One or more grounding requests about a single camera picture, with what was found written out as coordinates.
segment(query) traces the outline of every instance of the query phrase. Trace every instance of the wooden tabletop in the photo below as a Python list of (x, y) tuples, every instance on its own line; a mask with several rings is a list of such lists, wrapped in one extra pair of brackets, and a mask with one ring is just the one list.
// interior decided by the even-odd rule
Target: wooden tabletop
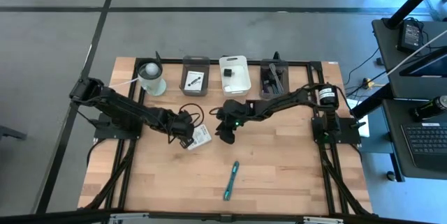
[[(130, 80), (135, 58), (118, 57), (110, 84)], [(323, 62), (326, 82), (343, 87), (338, 63)], [(239, 101), (259, 99), (259, 66), (249, 66), (251, 90)], [(219, 121), (209, 115), (227, 99), (221, 88), (218, 65), (210, 66), (208, 94), (184, 96), (179, 89), (181, 64), (163, 65), (168, 88), (159, 97), (145, 96), (146, 106), (164, 107), (178, 112), (186, 103), (197, 103), (205, 111), (204, 124), (209, 132)], [(289, 66), (290, 90), (308, 83), (305, 67)], [(130, 84), (114, 88), (127, 96)], [(138, 97), (139, 84), (135, 93)], [(190, 113), (194, 107), (186, 107)], [(349, 117), (344, 101), (337, 113)], [(314, 144), (310, 119), (312, 109), (292, 107), (262, 122), (247, 122), (235, 131), (235, 144), (212, 136), (212, 141), (192, 151), (181, 148), (178, 140), (168, 144), (167, 135), (144, 126), (137, 143), (126, 210), (234, 213), (234, 214), (316, 214), (328, 213), (318, 147)], [(344, 182), (366, 210), (371, 211), (362, 163), (349, 145), (338, 144)], [(106, 140), (91, 154), (79, 207), (90, 203), (110, 176), (117, 148), (116, 140)], [(238, 160), (231, 200), (222, 200), (233, 163)], [(113, 206), (117, 205), (121, 182), (116, 187)], [(337, 187), (332, 182), (335, 206), (339, 207)]]

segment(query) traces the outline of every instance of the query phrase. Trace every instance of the white cable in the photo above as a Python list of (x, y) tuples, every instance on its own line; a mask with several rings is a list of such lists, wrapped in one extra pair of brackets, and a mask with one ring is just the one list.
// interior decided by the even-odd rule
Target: white cable
[[(425, 47), (427, 47), (430, 43), (433, 43), (436, 39), (440, 38), (442, 35), (444, 35), (445, 33), (447, 33), (447, 30), (445, 30), (444, 32), (442, 32), (441, 34), (439, 34), (437, 37), (433, 38), (432, 40), (430, 40), (428, 43), (424, 44), (422, 47), (420, 47), (418, 50), (416, 50), (415, 52), (413, 52), (413, 54), (409, 55), (406, 57), (406, 59), (402, 60), (399, 64), (396, 65), (396, 67), (394, 67), (392, 70), (390, 70), (389, 72), (387, 72), (384, 76), (380, 77), (377, 81), (378, 82), (380, 80), (382, 80), (385, 77), (388, 77), (391, 73), (395, 72), (402, 64), (404, 64), (406, 62), (406, 60), (410, 59), (412, 56), (416, 55), (417, 53), (419, 53), (421, 50), (423, 50)], [(368, 89), (364, 90), (363, 93), (358, 97), (358, 100), (360, 101), (360, 98), (362, 98), (363, 95), (365, 95), (365, 93), (368, 91)]]
[(122, 82), (121, 84), (109, 85), (109, 88), (117, 87), (117, 86), (120, 86), (120, 85), (123, 85), (123, 84), (129, 84), (129, 83), (135, 82), (136, 80), (138, 80), (138, 77), (137, 77), (136, 79), (132, 79), (132, 80), (130, 80), (130, 81)]

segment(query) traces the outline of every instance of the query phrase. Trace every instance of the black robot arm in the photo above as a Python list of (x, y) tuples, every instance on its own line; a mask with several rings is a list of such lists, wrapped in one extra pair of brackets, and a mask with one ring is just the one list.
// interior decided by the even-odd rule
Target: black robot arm
[(194, 125), (191, 115), (182, 110), (179, 114), (160, 107), (146, 107), (105, 87), (102, 81), (87, 78), (78, 80), (70, 93), (77, 105), (95, 107), (110, 117), (110, 123), (120, 129), (132, 129), (140, 122), (158, 132), (180, 139), (183, 148), (193, 143)]
[[(313, 102), (310, 93), (318, 90), (320, 104)], [(271, 100), (247, 100), (244, 104), (236, 100), (226, 100), (223, 107), (214, 108), (210, 114), (215, 114), (221, 123), (216, 129), (216, 135), (221, 140), (232, 144), (235, 141), (233, 131), (243, 126), (247, 121), (262, 121), (268, 119), (273, 113), (287, 108), (306, 105), (325, 112), (325, 129), (333, 134), (339, 132), (338, 117), (335, 110), (338, 109), (337, 87), (331, 84), (304, 85), (294, 92)]]

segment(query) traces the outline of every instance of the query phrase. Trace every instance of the wheel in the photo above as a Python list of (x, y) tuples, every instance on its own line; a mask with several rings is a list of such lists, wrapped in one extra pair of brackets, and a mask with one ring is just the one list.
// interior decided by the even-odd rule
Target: wheel
[(388, 172), (386, 173), (386, 178), (387, 178), (389, 181), (396, 181), (396, 175), (394, 174), (394, 172), (391, 172), (391, 171), (388, 171)]

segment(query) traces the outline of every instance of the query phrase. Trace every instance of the black power supply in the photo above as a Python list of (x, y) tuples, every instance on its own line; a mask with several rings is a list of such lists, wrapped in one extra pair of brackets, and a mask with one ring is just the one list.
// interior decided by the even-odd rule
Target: black power supply
[(413, 53), (422, 46), (422, 31), (411, 20), (405, 20), (399, 30), (397, 50), (405, 53)]

